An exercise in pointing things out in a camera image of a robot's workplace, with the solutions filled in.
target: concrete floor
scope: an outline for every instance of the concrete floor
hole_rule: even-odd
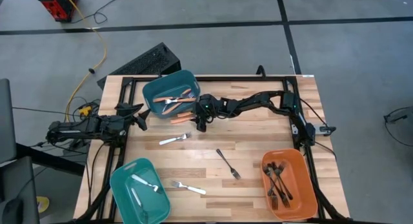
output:
[[[90,14],[109,0],[80,0]],[[289,20],[400,17],[413,15],[413,0],[284,0]],[[87,68],[101,59],[94,34],[2,35],[4,30],[81,28],[56,23],[37,0],[0,2],[0,77],[10,79],[18,107],[65,109]],[[103,10],[109,20],[93,26],[138,26],[234,21],[280,21],[277,0],[118,0]],[[303,74],[316,75],[352,218],[410,223],[413,214],[413,148],[385,132],[383,115],[412,104],[413,23],[291,26]],[[108,59],[78,95],[100,97],[96,81],[154,45],[164,42],[195,74],[293,74],[282,26],[245,26],[105,32]],[[74,101],[74,107],[81,104]],[[44,139],[59,114],[14,112],[18,142]],[[413,143],[406,123],[391,128]],[[61,150],[51,150],[62,155]],[[80,178],[46,170],[37,193],[52,206],[42,223],[72,217]]]

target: butcher block tabletop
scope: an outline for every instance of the butcher block tabletop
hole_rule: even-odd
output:
[[[107,77],[99,115],[116,114],[114,107],[119,101],[122,78],[123,76]],[[147,83],[137,82],[134,104],[145,103],[142,88]],[[300,97],[324,118],[314,76],[297,76],[297,83]],[[279,81],[200,81],[199,86],[201,94],[212,94],[218,99],[243,99],[258,92],[283,89]],[[302,106],[308,122],[321,123],[311,109],[305,104]],[[146,109],[145,104],[140,112]],[[147,158],[155,166],[171,202],[171,212],[166,222],[278,221],[267,207],[260,170],[265,152],[294,148],[287,117],[273,114],[267,108],[257,108],[232,119],[216,118],[211,124],[207,124],[205,133],[197,131],[194,122],[171,125],[169,121],[150,114],[146,120],[147,131],[142,131],[137,125],[131,126],[125,154],[125,164],[137,158]],[[159,145],[161,140],[180,136],[185,132],[191,132],[192,137]],[[332,148],[329,137],[317,136],[316,141]],[[87,163],[90,175],[92,162],[101,144],[98,140],[91,143]],[[239,172],[240,180],[231,175],[227,164],[217,154],[217,148]],[[348,216],[334,156],[317,145],[312,147],[312,151],[320,189],[342,215]],[[119,151],[116,151],[114,162],[117,161],[118,153]],[[107,157],[108,147],[103,147],[96,156],[92,200],[101,190]],[[206,195],[174,188],[171,185],[172,180],[202,188],[206,190]],[[106,198],[104,218],[108,217],[111,200],[110,191]],[[87,207],[88,184],[85,170],[74,217],[81,216]],[[118,211],[115,221],[122,221]]]

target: orange plastic bin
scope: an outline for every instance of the orange plastic bin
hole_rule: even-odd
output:
[[[294,221],[311,218],[317,213],[317,200],[314,194],[310,176],[308,175],[307,166],[304,157],[300,151],[295,149],[273,150],[265,153],[261,162],[261,167],[268,163],[275,162],[277,166],[281,162],[285,162],[286,166],[281,173],[281,178],[285,186],[293,195],[293,199],[289,200],[290,208],[285,208],[281,202],[281,198],[274,189],[278,197],[278,209],[271,209],[271,199],[267,196],[267,205],[274,215],[285,221]],[[262,171],[265,194],[271,187],[270,178]]]

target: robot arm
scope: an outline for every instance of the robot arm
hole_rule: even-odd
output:
[[[271,101],[272,97],[280,96],[279,108]],[[275,114],[288,116],[296,128],[299,142],[305,145],[314,145],[316,130],[311,123],[307,123],[303,115],[297,108],[299,104],[298,97],[291,92],[284,91],[267,91],[259,92],[242,100],[221,98],[216,99],[211,94],[202,95],[194,107],[196,114],[197,130],[207,131],[207,123],[211,123],[217,118],[237,117],[244,111],[252,110],[259,107],[270,109]]]
[[[115,142],[126,134],[130,125],[137,123],[142,130],[147,129],[145,119],[150,110],[134,116],[142,106],[143,104],[118,104],[118,115],[89,116],[82,121],[69,123],[54,121],[49,126],[46,140],[51,144],[67,139],[100,139],[105,143]]]

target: teal bowl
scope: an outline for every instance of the teal bowl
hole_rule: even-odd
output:
[[[160,192],[154,192],[151,187],[132,179],[133,174],[152,185],[157,185]],[[118,168],[110,177],[110,186],[124,224],[161,223],[169,216],[168,196],[153,164],[148,159],[140,158]],[[141,200],[142,208],[138,205],[132,188]]]
[[[188,88],[191,89],[194,98],[198,100],[201,89],[195,76],[188,70],[180,70],[147,83],[143,87],[142,93],[152,113],[159,118],[168,118],[178,113],[192,110],[194,102],[182,103],[172,112],[162,114],[165,103],[154,102],[154,99],[159,97],[179,97]]]

